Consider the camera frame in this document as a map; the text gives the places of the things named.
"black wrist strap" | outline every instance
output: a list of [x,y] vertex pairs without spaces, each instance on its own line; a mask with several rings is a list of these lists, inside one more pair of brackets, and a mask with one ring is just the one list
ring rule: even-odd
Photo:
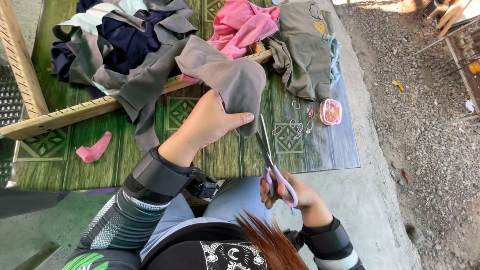
[[185,168],[164,164],[158,147],[148,151],[132,170],[131,175],[148,190],[170,197],[177,196],[190,182],[193,166]]
[[305,244],[317,256],[321,254],[328,254],[338,252],[350,243],[347,232],[338,221],[339,225],[335,229],[327,232],[322,232],[317,235],[308,235],[305,237]]

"ground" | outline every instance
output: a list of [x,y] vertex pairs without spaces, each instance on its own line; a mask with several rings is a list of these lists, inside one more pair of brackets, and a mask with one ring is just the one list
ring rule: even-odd
[[[342,21],[335,15],[333,20],[361,168],[298,176],[342,221],[366,268],[475,269],[480,137],[464,123],[441,125],[468,112],[458,74],[441,78],[453,70],[451,58],[440,45],[412,56],[434,41],[435,30],[422,20],[399,16],[397,4],[348,1],[338,3]],[[35,35],[40,2],[13,1],[17,16],[28,14],[20,18],[26,37]],[[335,13],[330,1],[318,2]],[[27,41],[31,49],[33,39]],[[402,178],[402,169],[411,184]],[[50,241],[63,250],[42,269],[61,269],[107,199],[72,193],[55,209],[0,220],[1,269],[14,269]],[[273,216],[282,228],[301,227],[300,217],[280,203]],[[418,244],[409,240],[407,225],[415,226]],[[305,248],[300,254],[315,269]]]
[[456,67],[445,43],[413,55],[439,31],[379,6],[342,8],[404,222],[420,233],[414,241],[423,268],[480,269],[480,133],[466,122],[445,124],[470,115],[469,97],[459,73],[449,74]]

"pink plastic container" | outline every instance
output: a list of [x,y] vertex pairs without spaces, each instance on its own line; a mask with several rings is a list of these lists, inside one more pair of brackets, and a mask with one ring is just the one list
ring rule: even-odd
[[327,98],[320,103],[320,120],[326,125],[340,124],[342,121],[342,104],[340,102]]

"wooden frame with pegs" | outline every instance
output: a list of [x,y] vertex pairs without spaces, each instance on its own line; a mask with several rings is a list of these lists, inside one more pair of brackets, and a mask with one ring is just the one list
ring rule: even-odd
[[[25,140],[121,108],[118,101],[106,96],[49,113],[14,14],[10,0],[0,0],[0,37],[29,119],[0,128],[0,135],[14,140]],[[272,50],[265,49],[261,41],[251,44],[248,51],[250,54],[244,58],[259,64],[272,58]],[[169,78],[162,94],[196,84],[181,81],[180,78],[181,75]]]

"jeans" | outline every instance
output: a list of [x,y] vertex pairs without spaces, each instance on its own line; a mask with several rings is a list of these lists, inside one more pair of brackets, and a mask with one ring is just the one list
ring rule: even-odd
[[145,255],[165,237],[188,225],[206,222],[230,222],[249,212],[261,220],[271,221],[270,210],[260,199],[260,178],[244,177],[226,180],[205,210],[204,216],[195,218],[182,194],[178,194],[165,210],[155,231],[140,252]]

